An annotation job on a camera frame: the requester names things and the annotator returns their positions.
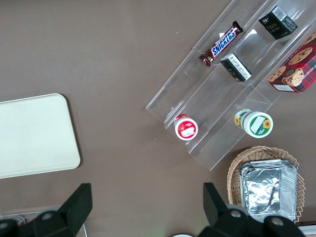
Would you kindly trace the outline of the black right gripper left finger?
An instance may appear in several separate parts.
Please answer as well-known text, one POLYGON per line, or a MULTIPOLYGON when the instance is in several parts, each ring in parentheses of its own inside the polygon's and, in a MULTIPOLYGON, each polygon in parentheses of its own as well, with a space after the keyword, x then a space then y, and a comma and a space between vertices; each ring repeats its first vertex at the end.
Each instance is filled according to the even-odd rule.
POLYGON ((82 183, 56 211, 46 211, 25 225, 26 237, 75 237, 92 210, 90 183, 82 183))

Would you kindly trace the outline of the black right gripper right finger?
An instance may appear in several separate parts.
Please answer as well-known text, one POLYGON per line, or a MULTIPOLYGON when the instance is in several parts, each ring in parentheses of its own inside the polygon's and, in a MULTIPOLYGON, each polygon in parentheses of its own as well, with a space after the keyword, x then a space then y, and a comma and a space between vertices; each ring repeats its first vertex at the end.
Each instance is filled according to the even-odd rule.
POLYGON ((203 209, 209 225, 200 237, 264 236, 263 224, 235 207, 227 207, 213 183, 203 184, 203 209))

